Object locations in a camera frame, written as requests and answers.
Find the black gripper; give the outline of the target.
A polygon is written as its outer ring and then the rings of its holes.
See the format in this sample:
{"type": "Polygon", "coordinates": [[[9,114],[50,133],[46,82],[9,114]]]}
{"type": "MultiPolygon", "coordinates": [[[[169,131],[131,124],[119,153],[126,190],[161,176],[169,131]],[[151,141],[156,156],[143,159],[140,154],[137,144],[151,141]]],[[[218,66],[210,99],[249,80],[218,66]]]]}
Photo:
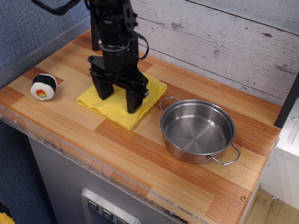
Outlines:
{"type": "Polygon", "coordinates": [[[89,56],[93,84],[99,97],[107,99],[113,93],[113,86],[126,89],[128,113],[134,113],[149,95],[148,79],[139,71],[138,62],[147,57],[139,56],[139,42],[146,38],[101,33],[102,56],[89,56]]]}

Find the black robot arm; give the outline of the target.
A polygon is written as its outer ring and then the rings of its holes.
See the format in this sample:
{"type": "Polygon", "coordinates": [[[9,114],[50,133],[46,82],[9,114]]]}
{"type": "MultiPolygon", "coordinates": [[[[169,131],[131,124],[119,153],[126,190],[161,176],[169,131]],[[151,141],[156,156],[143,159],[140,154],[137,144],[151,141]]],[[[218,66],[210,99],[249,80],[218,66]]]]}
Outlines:
{"type": "Polygon", "coordinates": [[[128,113],[134,113],[147,97],[148,79],[139,71],[137,14],[131,0],[84,0],[90,10],[92,48],[102,56],[89,56],[93,84],[101,99],[118,86],[126,91],[128,113]]]}

